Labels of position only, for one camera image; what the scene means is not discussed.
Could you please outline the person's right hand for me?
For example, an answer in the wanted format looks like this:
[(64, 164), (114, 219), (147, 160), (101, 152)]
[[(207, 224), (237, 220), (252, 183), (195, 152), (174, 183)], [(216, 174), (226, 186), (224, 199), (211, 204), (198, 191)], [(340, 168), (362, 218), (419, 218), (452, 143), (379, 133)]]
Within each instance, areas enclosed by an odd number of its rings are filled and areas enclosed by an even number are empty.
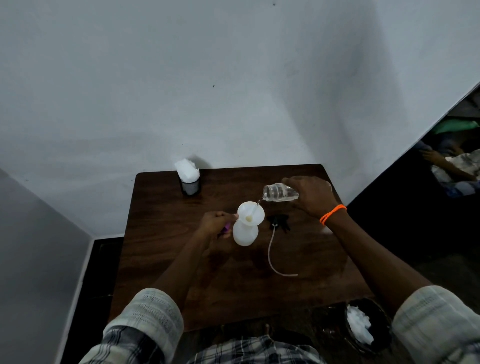
[(323, 202), (322, 198), (326, 197), (326, 199), (331, 198), (331, 192), (329, 188), (315, 185), (313, 182), (305, 181), (305, 195), (307, 195), (307, 199), (313, 200), (312, 202), (307, 203), (291, 203), (297, 209), (301, 209), (306, 212), (308, 215), (320, 219), (322, 215), (326, 214), (330, 210), (332, 210), (335, 206), (340, 204), (339, 202)]

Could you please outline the clear plastic bottle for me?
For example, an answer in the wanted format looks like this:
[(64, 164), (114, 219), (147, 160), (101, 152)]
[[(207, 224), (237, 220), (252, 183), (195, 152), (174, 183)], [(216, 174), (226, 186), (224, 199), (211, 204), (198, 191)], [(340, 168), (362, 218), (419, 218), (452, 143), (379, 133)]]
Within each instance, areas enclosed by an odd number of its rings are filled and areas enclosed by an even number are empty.
[[(296, 182), (299, 184), (302, 181), (307, 181), (308, 183), (312, 182), (315, 185), (321, 185), (323, 187), (329, 188), (331, 192), (331, 198), (326, 199), (326, 197), (322, 197), (322, 202), (335, 202), (337, 203), (338, 200), (336, 199), (336, 196), (334, 195), (333, 187), (332, 184), (321, 178), (317, 177), (305, 177), (305, 178), (292, 178), (293, 182)], [(312, 199), (307, 199), (307, 195), (304, 192), (298, 192), (291, 186), (288, 186), (284, 183), (275, 183), (272, 185), (266, 185), (263, 188), (262, 192), (262, 199), (267, 202), (293, 202), (297, 200), (297, 204), (305, 204), (307, 202), (313, 202)]]

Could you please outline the crumpled white tissues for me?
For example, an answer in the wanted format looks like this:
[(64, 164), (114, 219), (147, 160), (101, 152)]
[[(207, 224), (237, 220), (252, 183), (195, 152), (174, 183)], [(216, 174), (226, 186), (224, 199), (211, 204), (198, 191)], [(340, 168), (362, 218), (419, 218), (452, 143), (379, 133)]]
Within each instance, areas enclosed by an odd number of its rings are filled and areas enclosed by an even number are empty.
[(371, 345), (374, 341), (373, 335), (369, 332), (371, 327), (369, 316), (360, 308), (347, 305), (346, 321), (354, 339), (364, 345)]

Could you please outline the white tissue stack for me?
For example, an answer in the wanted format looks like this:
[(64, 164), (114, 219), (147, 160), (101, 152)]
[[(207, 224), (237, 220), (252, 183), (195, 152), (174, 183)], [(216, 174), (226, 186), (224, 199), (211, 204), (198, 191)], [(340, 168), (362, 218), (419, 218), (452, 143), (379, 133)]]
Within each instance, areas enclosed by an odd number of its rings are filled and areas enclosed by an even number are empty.
[(175, 162), (174, 167), (180, 180), (185, 184), (195, 183), (200, 178), (200, 169), (189, 159), (184, 158)]

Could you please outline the green cloth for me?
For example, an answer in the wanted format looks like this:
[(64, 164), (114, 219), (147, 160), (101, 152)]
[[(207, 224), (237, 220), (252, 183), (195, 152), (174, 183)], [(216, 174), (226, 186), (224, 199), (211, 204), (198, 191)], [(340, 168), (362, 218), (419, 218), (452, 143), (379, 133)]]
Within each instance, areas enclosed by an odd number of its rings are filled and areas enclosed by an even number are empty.
[(443, 133), (469, 131), (477, 128), (480, 128), (480, 123), (474, 119), (448, 118), (438, 122), (431, 129), (431, 133), (438, 135)]

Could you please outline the white plastic bottle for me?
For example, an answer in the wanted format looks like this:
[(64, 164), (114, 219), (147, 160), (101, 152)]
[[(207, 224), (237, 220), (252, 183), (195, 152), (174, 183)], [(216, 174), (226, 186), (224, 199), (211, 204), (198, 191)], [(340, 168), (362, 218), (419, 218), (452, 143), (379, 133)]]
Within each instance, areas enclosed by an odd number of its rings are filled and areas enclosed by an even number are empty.
[(250, 246), (259, 234), (257, 225), (247, 225), (237, 220), (232, 228), (232, 235), (235, 243), (239, 246)]

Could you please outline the orange wristband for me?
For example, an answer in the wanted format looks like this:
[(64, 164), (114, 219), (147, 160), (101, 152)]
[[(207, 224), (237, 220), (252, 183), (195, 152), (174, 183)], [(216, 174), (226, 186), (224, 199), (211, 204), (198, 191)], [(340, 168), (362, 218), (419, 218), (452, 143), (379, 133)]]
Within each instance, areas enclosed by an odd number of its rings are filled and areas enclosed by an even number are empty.
[(322, 215), (320, 218), (319, 218), (319, 222), (325, 226), (326, 225), (326, 221), (333, 215), (335, 214), (337, 211), (339, 210), (347, 210), (347, 207), (343, 204), (338, 204), (336, 205), (332, 210), (330, 210), (329, 212), (325, 213), (324, 215)]

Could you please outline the white plastic funnel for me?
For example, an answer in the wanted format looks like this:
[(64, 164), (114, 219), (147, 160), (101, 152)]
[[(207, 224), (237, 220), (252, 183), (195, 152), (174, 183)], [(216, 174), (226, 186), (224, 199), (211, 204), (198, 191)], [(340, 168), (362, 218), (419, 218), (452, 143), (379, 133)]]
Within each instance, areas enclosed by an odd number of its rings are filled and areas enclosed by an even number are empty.
[(265, 219), (265, 211), (260, 204), (253, 201), (242, 203), (238, 209), (238, 220), (246, 226), (260, 225)]

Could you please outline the person's right forearm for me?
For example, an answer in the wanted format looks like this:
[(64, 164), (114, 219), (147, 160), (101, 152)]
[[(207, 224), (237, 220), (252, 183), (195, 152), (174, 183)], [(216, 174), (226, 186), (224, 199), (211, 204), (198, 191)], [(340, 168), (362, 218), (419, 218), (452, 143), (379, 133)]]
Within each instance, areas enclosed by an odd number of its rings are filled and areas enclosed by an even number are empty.
[(346, 210), (330, 216), (326, 227), (337, 237), (391, 317), (414, 292), (432, 285), (426, 277), (373, 239)]

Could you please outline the black spray nozzle with tube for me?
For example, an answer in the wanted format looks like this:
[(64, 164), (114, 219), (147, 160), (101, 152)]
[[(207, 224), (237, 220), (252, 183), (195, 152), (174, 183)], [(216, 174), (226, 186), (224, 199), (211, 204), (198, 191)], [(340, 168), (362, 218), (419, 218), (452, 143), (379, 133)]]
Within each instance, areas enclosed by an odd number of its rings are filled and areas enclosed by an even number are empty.
[(268, 260), (269, 267), (275, 274), (282, 277), (297, 277), (298, 274), (284, 274), (279, 272), (277, 269), (275, 269), (271, 261), (271, 248), (272, 248), (273, 239), (275, 237), (276, 231), (278, 230), (278, 228), (280, 228), (284, 233), (291, 231), (291, 228), (289, 227), (287, 222), (288, 219), (289, 219), (289, 216), (285, 214), (277, 214), (277, 215), (271, 215), (267, 217), (267, 221), (269, 222), (269, 228), (272, 231), (271, 238), (269, 240), (269, 244), (267, 248), (267, 260)]

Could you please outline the person's left forearm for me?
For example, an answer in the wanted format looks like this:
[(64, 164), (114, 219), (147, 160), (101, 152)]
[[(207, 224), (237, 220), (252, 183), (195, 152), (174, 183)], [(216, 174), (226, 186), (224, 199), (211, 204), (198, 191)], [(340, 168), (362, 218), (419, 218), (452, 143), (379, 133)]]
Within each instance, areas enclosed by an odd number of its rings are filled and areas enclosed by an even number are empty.
[(211, 235), (205, 229), (198, 228), (174, 261), (152, 284), (152, 288), (167, 294), (180, 311), (183, 310), (195, 272), (211, 240)]

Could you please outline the person's left hand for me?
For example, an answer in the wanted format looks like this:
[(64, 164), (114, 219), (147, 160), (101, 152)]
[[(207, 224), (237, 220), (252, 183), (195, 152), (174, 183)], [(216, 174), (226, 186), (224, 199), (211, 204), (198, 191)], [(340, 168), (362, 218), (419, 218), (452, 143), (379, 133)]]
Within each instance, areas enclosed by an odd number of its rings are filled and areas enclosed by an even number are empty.
[(217, 239), (217, 212), (224, 211), (210, 211), (202, 217), (195, 232), (195, 236), (201, 241), (210, 242)]

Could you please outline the plaid shirt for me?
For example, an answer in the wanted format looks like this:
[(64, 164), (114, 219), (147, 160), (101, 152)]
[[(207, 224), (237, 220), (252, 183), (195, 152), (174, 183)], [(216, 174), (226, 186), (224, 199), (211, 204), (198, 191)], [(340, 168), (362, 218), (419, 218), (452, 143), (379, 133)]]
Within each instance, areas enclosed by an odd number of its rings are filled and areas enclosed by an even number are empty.
[[(104, 329), (79, 364), (170, 364), (183, 333), (177, 304), (145, 288)], [(480, 314), (449, 290), (427, 286), (400, 306), (393, 334), (416, 364), (480, 364)], [(232, 339), (195, 354), (188, 364), (327, 364), (309, 345), (268, 335)]]

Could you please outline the black tissue holder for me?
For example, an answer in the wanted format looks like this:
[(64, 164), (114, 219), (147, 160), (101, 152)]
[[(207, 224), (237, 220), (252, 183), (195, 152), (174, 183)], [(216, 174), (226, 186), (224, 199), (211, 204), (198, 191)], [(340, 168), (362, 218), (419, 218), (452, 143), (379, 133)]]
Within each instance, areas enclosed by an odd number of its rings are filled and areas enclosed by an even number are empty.
[(181, 193), (185, 197), (193, 197), (201, 192), (201, 178), (197, 178), (195, 181), (184, 182), (180, 177), (178, 178)]

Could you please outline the black waste bin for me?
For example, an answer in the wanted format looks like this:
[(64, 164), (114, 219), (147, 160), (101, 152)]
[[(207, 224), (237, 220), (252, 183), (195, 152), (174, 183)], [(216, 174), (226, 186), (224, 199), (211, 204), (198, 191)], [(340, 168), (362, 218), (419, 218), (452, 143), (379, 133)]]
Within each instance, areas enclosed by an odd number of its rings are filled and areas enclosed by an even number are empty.
[[(368, 317), (371, 323), (369, 332), (372, 334), (374, 341), (371, 345), (364, 345), (353, 337), (352, 332), (347, 323), (347, 305), (358, 307)], [(392, 344), (391, 321), (381, 306), (374, 300), (362, 298), (350, 300), (345, 304), (343, 310), (344, 338), (348, 344), (356, 349), (362, 355), (369, 357), (380, 355), (381, 352), (389, 349)]]

